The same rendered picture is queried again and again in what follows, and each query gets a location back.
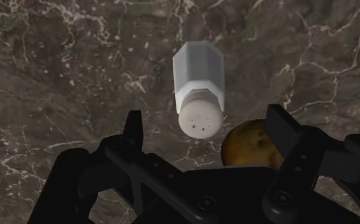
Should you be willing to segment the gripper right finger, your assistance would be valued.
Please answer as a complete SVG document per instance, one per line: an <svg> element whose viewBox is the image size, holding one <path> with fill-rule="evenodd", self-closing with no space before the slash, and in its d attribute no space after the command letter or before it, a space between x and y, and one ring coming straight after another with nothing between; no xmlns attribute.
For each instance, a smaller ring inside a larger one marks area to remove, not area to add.
<svg viewBox="0 0 360 224"><path fill-rule="evenodd" d="M262 209L275 224L360 224L360 217L315 192L319 176L330 177L360 208L360 134L336 140L299 124L281 105L270 104L265 131L284 161L263 197Z"/></svg>

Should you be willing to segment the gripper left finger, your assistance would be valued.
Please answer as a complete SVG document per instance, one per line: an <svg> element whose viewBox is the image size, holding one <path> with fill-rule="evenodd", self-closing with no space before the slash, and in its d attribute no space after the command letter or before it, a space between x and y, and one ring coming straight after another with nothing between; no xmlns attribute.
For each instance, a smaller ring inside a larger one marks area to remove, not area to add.
<svg viewBox="0 0 360 224"><path fill-rule="evenodd" d="M134 110L123 132L104 138L96 151L61 152L27 224L94 224L90 210L109 189L134 209L131 224L218 224L214 199L193 188L193 177L142 146L141 112Z"/></svg>

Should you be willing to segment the brown potato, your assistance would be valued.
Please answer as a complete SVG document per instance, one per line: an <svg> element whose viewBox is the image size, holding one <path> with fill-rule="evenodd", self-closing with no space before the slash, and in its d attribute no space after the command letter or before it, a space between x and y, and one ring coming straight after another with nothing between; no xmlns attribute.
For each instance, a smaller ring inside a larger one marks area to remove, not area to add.
<svg viewBox="0 0 360 224"><path fill-rule="evenodd" d="M223 166L247 165L279 170L284 158L269 139L265 120L250 120L232 129L224 138L220 155Z"/></svg>

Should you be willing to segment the white salt shaker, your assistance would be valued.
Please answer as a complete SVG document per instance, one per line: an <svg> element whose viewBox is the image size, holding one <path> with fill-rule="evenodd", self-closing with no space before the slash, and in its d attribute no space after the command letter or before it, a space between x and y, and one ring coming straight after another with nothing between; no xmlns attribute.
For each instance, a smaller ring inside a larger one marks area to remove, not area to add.
<svg viewBox="0 0 360 224"><path fill-rule="evenodd" d="M206 139L221 129L225 108L224 56L208 41L188 41L173 56L178 124L189 137Z"/></svg>

